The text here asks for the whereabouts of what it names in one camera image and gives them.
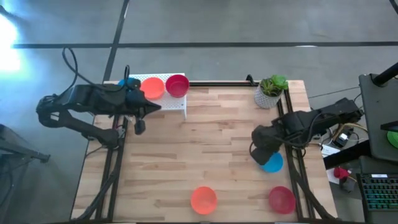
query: blue object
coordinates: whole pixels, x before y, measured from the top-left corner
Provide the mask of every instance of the blue object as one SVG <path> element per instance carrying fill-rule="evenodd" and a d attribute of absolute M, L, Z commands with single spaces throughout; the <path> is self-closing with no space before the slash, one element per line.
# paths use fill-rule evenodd
<path fill-rule="evenodd" d="M 120 80 L 118 85 L 124 85 L 124 80 Z"/>
<path fill-rule="evenodd" d="M 261 167 L 266 172 L 269 173 L 275 173 L 281 170 L 281 168 L 284 166 L 284 158 L 282 158 L 282 155 L 277 152 L 274 153 L 268 160 L 268 162 Z"/>
<path fill-rule="evenodd" d="M 133 85 L 135 80 L 136 80 L 135 78 L 128 78 L 127 79 L 127 84 Z M 124 85 L 124 79 L 120 80 L 118 85 L 123 86 Z"/>

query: gray floor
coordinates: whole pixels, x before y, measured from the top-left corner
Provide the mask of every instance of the gray floor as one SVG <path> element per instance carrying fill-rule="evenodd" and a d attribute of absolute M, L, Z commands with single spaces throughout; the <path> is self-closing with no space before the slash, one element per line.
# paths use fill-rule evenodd
<path fill-rule="evenodd" d="M 15 15 L 12 21 L 18 31 L 17 44 L 111 44 L 123 1 L 0 0 Z M 132 0 L 120 43 L 397 41 L 398 30 L 393 29 L 397 21 L 388 0 Z M 323 94 L 358 86 L 358 75 L 379 73 L 396 63 L 397 50 L 118 49 L 110 79 L 120 79 L 126 64 L 132 73 L 185 72 L 191 80 L 242 80 L 247 74 L 261 79 L 280 74 L 305 80 L 310 104 L 319 108 L 342 97 L 354 98 L 359 89 Z M 110 51 L 75 49 L 81 73 L 100 83 Z M 70 216 L 87 141 L 68 129 L 43 127 L 35 107 L 44 95 L 62 92 L 73 74 L 63 63 L 61 48 L 12 52 L 0 56 L 0 123 L 52 156 L 47 164 L 30 164 L 8 222 L 65 221 Z M 17 67 L 4 70 L 5 65 Z M 88 114 L 76 116 L 93 120 Z M 335 186 L 332 189 L 339 217 L 363 220 L 360 200 L 342 194 Z"/>

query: white plant pot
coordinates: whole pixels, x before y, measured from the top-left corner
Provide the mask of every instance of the white plant pot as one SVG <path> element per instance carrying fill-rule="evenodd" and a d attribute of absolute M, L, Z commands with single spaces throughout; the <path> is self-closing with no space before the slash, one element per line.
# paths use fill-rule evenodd
<path fill-rule="evenodd" d="M 261 91 L 260 85 L 256 88 L 254 92 L 254 101 L 261 108 L 273 108 L 279 101 L 280 96 L 267 96 Z"/>

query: red bowl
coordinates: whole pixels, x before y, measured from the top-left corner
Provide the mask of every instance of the red bowl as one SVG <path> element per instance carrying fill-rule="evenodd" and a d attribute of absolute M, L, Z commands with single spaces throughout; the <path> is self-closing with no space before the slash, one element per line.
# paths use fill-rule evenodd
<path fill-rule="evenodd" d="M 269 192 L 269 205 L 279 214 L 290 214 L 296 207 L 296 198 L 291 190 L 283 186 L 274 187 Z"/>
<path fill-rule="evenodd" d="M 172 75 L 166 81 L 166 90 L 172 97 L 181 98 L 189 89 L 189 80 L 184 75 Z"/>

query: orange bowl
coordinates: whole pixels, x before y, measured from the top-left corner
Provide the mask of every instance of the orange bowl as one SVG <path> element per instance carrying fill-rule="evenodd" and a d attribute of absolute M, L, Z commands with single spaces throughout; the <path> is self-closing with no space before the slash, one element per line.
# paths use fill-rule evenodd
<path fill-rule="evenodd" d="M 197 188 L 191 196 L 191 206 L 197 214 L 210 214 L 217 207 L 216 192 L 209 187 Z"/>
<path fill-rule="evenodd" d="M 141 83 L 140 90 L 148 100 L 158 100 L 164 94 L 164 83 L 156 77 L 147 78 Z"/>

